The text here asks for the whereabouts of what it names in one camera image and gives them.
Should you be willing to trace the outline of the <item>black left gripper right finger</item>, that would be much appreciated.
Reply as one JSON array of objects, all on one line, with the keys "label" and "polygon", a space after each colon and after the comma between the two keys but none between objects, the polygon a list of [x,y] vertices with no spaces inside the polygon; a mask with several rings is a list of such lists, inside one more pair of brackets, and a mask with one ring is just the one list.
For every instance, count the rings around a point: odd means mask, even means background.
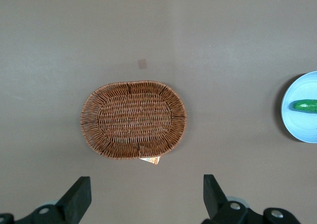
[{"label": "black left gripper right finger", "polygon": [[203,198],[209,218],[203,224],[245,224],[248,210],[236,200],[229,201],[212,174],[204,175]]}]

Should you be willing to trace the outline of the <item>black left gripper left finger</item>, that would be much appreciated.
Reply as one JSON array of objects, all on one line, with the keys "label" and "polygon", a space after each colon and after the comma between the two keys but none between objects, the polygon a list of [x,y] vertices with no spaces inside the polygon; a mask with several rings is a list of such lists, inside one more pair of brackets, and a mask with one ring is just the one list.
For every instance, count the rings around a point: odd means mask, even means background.
[{"label": "black left gripper left finger", "polygon": [[38,207],[16,224],[78,224],[92,201],[91,180],[80,177],[56,204]]}]

